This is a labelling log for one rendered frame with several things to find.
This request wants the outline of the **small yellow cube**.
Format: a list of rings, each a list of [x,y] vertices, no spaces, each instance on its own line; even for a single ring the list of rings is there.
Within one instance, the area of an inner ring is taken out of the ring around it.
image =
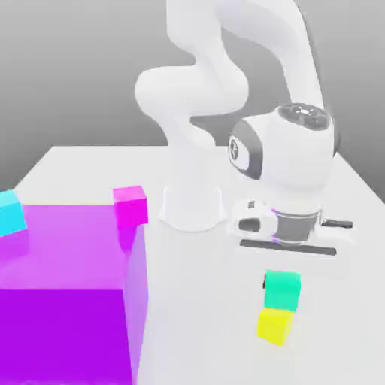
[[[258,316],[256,334],[258,337],[282,346],[293,324],[292,311],[264,308]]]

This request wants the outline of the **small teal cube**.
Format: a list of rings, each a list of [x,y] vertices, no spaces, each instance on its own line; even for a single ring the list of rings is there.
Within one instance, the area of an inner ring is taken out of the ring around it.
[[[267,270],[263,288],[264,306],[271,309],[296,312],[301,291],[301,275],[291,271]]]

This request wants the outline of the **large purple box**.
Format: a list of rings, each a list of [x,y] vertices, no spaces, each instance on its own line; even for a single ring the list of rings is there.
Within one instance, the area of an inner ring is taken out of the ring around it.
[[[137,385],[145,229],[110,205],[27,205],[0,238],[0,385]]]

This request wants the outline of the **small magenta cube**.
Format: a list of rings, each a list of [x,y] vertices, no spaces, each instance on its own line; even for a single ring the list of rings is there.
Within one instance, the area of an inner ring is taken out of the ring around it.
[[[119,229],[148,223],[147,196],[142,186],[116,188],[113,197]]]

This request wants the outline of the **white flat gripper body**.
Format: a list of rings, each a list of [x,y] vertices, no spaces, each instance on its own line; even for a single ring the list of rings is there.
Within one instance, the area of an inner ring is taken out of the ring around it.
[[[322,229],[299,246],[258,242],[230,233],[230,265],[237,275],[260,280],[267,270],[300,274],[305,280],[345,279],[354,258],[354,237],[346,229]]]

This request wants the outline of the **small cyan cube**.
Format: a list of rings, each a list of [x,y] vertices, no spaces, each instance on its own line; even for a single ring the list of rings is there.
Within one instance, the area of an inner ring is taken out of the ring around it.
[[[27,228],[22,205],[13,190],[0,192],[0,237]]]

